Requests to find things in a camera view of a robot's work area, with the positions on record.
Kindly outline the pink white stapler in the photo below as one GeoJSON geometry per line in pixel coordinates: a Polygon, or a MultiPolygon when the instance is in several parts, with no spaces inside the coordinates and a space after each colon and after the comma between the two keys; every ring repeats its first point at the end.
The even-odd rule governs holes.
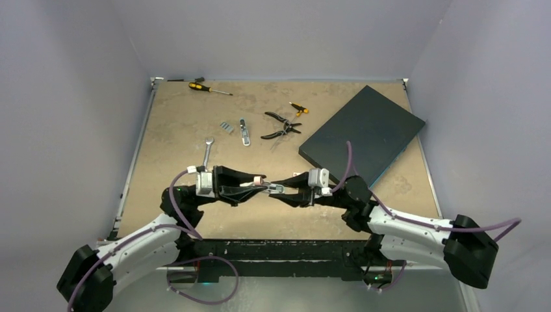
{"type": "Polygon", "coordinates": [[[264,192],[269,194],[283,194],[285,192],[285,187],[283,185],[265,181],[263,177],[257,175],[253,178],[253,181],[241,183],[240,187],[258,187],[264,186],[266,189],[264,192]]]}

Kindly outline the silver stapler magazine tray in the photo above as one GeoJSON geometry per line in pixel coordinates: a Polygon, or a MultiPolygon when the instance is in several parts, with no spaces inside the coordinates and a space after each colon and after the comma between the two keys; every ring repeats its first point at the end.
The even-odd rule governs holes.
{"type": "Polygon", "coordinates": [[[245,119],[241,118],[239,120],[239,126],[240,126],[240,134],[242,137],[242,143],[244,146],[249,146],[251,144],[251,140],[250,140],[250,135],[248,132],[245,119]]]}

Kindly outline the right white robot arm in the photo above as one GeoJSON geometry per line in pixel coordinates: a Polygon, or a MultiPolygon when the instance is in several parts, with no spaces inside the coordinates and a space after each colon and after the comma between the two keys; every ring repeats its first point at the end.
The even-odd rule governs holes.
{"type": "Polygon", "coordinates": [[[423,263],[447,269],[460,282],[477,289],[489,285],[499,247],[472,218],[457,215],[453,220],[405,213],[384,205],[358,175],[342,185],[315,181],[323,169],[314,169],[281,180],[294,194],[273,193],[291,207],[323,205],[344,209],[341,218],[353,231],[370,234],[366,259],[375,265],[384,260],[423,263]]]}

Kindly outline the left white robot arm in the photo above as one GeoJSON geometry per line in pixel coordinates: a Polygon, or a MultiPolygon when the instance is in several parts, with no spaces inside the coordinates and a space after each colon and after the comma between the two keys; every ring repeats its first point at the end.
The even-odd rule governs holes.
{"type": "Polygon", "coordinates": [[[224,166],[211,171],[189,166],[179,172],[162,194],[162,212],[153,221],[109,244],[86,244],[73,253],[57,282],[67,311],[104,311],[124,288],[167,265],[220,261],[238,276],[223,257],[194,255],[193,244],[204,241],[196,229],[203,216],[198,208],[217,201],[244,203],[266,190],[265,177],[224,166]]]}

